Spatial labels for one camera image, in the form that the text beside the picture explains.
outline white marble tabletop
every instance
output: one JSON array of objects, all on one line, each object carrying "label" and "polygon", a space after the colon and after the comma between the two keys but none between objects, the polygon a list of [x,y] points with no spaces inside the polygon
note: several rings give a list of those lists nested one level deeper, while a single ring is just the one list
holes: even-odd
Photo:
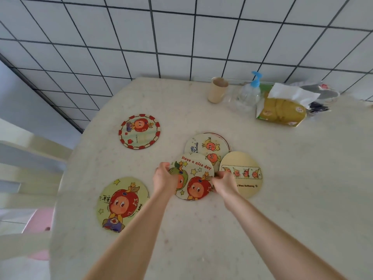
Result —
[{"label": "white marble tabletop", "polygon": [[[81,279],[117,237],[101,228],[96,202],[111,181],[133,176],[153,192],[160,161],[173,161],[189,137],[211,131],[245,151],[263,171],[250,201],[351,279],[373,278],[373,111],[342,96],[292,128],[242,115],[206,99],[208,83],[139,78],[92,120],[64,173],[50,249],[51,279]],[[161,123],[144,150],[119,141],[121,123],[146,113]],[[171,198],[145,279],[273,279],[259,254],[211,193]]]}]

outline floor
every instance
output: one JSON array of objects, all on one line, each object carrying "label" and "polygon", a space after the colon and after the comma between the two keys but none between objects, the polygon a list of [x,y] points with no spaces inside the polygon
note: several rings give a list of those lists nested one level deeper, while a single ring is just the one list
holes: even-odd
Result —
[{"label": "floor", "polygon": [[[22,233],[33,210],[1,209],[0,235]],[[18,257],[0,261],[0,279],[49,280],[49,262]]]}]

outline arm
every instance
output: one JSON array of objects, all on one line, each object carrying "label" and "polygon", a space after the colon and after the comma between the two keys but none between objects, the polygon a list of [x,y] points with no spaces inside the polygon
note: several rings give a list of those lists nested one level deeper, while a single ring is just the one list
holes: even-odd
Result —
[{"label": "arm", "polygon": [[233,174],[218,172],[218,176],[212,179],[217,193],[237,218],[276,280],[346,280],[243,198],[238,193]]},{"label": "arm", "polygon": [[143,279],[168,201],[175,194],[177,175],[162,162],[153,176],[154,194],[95,263],[84,280]]}]

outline round coaster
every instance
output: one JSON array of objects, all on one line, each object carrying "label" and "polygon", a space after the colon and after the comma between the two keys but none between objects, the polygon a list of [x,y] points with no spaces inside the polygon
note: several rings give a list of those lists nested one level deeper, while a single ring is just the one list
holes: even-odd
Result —
[{"label": "round coaster", "polygon": [[98,198],[98,221],[104,229],[119,233],[148,199],[148,190],[140,180],[133,177],[116,179]]},{"label": "round coaster", "polygon": [[219,136],[206,133],[191,137],[184,148],[185,153],[199,153],[205,156],[214,167],[214,171],[219,171],[221,159],[229,153],[228,145]]},{"label": "round coaster", "polygon": [[229,143],[227,142],[227,140],[226,140],[225,138],[223,138],[220,134],[216,134],[216,133],[214,133],[214,132],[204,132],[204,134],[212,134],[212,135],[215,135],[215,136],[221,138],[222,140],[224,140],[226,146],[228,147],[228,150],[229,150],[230,152],[232,151],[232,149],[231,149],[231,147],[229,146]]},{"label": "round coaster", "polygon": [[179,175],[175,195],[186,200],[204,198],[212,188],[214,169],[205,156],[198,153],[184,153],[170,165],[169,173]]},{"label": "round coaster", "polygon": [[263,176],[258,163],[247,153],[232,151],[224,156],[220,171],[235,175],[238,191],[244,198],[250,198],[261,189]]},{"label": "round coaster", "polygon": [[157,141],[161,134],[161,126],[153,116],[140,114],[124,121],[118,134],[120,142],[125,147],[144,149]]}]

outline pink stool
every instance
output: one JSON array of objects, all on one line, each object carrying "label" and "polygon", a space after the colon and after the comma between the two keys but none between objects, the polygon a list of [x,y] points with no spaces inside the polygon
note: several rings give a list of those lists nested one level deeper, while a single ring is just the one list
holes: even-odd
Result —
[{"label": "pink stool", "polygon": [[[52,226],[53,207],[40,208],[35,211],[30,220],[27,222],[23,233],[41,233],[49,231]],[[28,256],[37,260],[49,260],[49,251],[42,250]]]}]

